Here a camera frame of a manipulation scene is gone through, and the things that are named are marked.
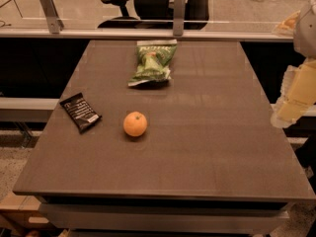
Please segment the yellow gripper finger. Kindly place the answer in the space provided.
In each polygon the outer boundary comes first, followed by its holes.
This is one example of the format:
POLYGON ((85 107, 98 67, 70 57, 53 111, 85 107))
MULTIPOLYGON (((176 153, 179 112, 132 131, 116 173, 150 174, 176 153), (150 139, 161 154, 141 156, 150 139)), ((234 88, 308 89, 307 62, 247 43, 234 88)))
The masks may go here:
POLYGON ((288 65, 271 123, 277 128, 295 124, 316 103, 316 60, 306 58, 298 67, 288 65))
POLYGON ((274 27, 273 33, 279 36, 292 37, 299 14, 300 12, 296 11, 286 17, 283 21, 281 21, 274 27))

